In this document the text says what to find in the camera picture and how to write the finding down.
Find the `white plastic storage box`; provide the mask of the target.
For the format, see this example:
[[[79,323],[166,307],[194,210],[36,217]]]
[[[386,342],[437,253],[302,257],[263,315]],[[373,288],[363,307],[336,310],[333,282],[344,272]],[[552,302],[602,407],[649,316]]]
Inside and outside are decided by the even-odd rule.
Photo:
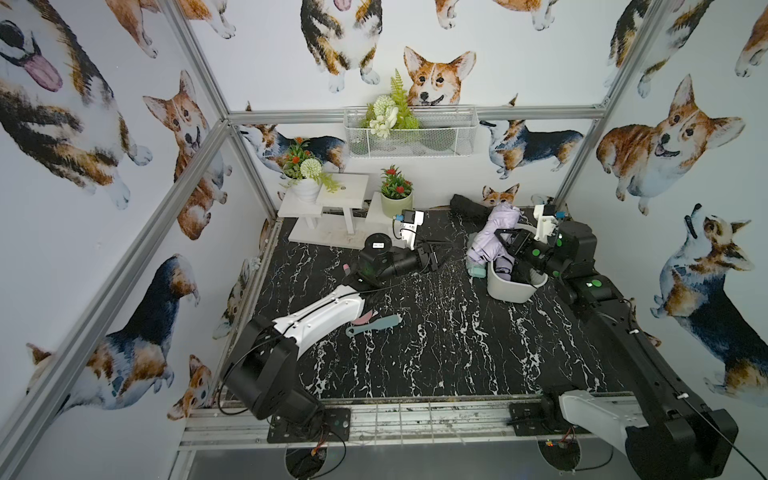
[[[502,242],[502,245],[506,250],[503,255],[512,257],[508,252],[508,245],[510,243],[510,236],[513,235],[514,231],[518,229],[528,230],[534,234],[536,233],[535,228],[530,225],[519,225],[513,229],[497,230],[496,236]],[[527,302],[537,292],[537,290],[543,287],[549,280],[547,274],[539,272],[542,275],[542,279],[538,285],[521,284],[515,283],[513,281],[503,281],[498,278],[494,272],[494,261],[487,264],[487,289],[489,295],[496,300],[514,304],[523,304]]]

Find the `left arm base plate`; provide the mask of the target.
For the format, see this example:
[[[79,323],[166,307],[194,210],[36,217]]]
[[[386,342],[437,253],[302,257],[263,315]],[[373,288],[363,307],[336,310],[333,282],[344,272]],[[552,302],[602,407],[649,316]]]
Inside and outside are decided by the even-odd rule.
[[[275,415],[267,434],[269,444],[340,440],[350,437],[351,414],[349,408],[325,408],[306,421]]]

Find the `lilac umbrella back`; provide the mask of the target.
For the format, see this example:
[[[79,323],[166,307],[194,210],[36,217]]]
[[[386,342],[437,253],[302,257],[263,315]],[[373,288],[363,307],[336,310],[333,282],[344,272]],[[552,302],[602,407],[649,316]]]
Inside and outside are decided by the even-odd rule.
[[[507,255],[499,256],[494,261],[494,272],[503,281],[511,282],[515,267],[515,259]]]

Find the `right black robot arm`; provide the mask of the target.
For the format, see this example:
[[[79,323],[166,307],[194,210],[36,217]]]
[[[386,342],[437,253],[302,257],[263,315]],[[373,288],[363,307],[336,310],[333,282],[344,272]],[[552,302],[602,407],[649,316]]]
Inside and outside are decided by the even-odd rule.
[[[620,399],[558,389],[556,419],[610,444],[641,479],[720,476],[735,449],[735,420],[724,409],[710,409],[687,387],[640,329],[630,302],[597,272],[591,228],[564,221],[545,242],[534,233],[519,225],[495,235],[517,261],[553,282],[605,358],[627,376],[631,393]]]

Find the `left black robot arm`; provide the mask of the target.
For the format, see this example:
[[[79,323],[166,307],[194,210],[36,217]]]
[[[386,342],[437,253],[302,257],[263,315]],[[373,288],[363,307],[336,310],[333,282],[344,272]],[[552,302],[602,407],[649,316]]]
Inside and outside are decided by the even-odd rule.
[[[220,388],[259,420],[277,415],[304,428],[319,422],[324,407],[299,385],[299,358],[362,317],[366,297],[392,289],[391,279],[438,268],[437,253],[425,241],[399,248],[384,234],[369,236],[358,261],[328,295],[292,314],[254,316],[245,325],[222,368]]]

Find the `mint green umbrella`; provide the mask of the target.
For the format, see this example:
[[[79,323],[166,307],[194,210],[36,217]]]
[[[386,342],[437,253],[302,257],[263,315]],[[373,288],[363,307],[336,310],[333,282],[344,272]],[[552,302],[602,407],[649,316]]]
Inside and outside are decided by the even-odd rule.
[[[485,265],[470,265],[467,267],[468,274],[473,278],[483,279],[487,276],[487,267]]]

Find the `lilac umbrella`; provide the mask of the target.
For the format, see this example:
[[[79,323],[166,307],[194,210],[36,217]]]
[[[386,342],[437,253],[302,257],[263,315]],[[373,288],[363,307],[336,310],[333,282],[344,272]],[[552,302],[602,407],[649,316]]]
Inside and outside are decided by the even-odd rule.
[[[521,215],[521,210],[511,204],[500,204],[491,210],[485,226],[469,244],[465,263],[470,272],[484,267],[506,252],[496,236],[496,231],[513,229]]]
[[[494,272],[503,281],[511,282],[515,267],[515,259],[507,255],[499,256],[494,261]]]

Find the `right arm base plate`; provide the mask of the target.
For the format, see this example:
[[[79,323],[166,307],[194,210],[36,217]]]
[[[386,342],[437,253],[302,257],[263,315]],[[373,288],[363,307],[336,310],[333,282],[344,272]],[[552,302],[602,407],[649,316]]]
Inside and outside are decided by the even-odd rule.
[[[571,424],[567,422],[554,402],[542,399],[538,402],[510,403],[507,425],[517,436],[564,435]]]

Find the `lilac umbrella front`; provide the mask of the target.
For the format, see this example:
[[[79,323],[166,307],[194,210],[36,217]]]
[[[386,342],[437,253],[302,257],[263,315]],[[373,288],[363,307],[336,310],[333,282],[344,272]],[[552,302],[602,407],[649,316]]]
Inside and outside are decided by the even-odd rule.
[[[513,229],[521,215],[521,210],[511,204],[500,204],[491,210],[485,226],[469,244],[465,263],[470,272],[484,267],[506,252],[496,236],[496,231]]]

